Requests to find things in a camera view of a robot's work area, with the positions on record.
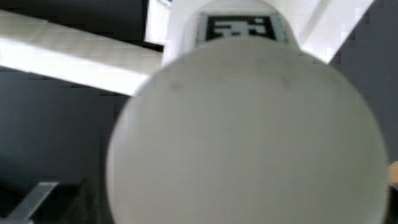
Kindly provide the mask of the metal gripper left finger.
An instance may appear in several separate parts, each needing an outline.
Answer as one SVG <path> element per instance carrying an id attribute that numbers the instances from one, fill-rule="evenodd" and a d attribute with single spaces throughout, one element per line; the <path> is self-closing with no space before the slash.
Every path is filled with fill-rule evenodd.
<path id="1" fill-rule="evenodd" d="M 11 214 L 5 218 L 0 218 L 0 224 L 36 224 L 34 214 L 57 186 L 57 182 L 37 183 Z"/>

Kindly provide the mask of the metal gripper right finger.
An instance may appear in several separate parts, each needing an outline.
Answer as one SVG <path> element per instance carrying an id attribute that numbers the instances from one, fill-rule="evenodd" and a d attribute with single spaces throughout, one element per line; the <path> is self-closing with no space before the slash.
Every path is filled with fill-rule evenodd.
<path id="1" fill-rule="evenodd" d="M 398 161 L 389 165 L 389 184 L 398 187 Z"/>

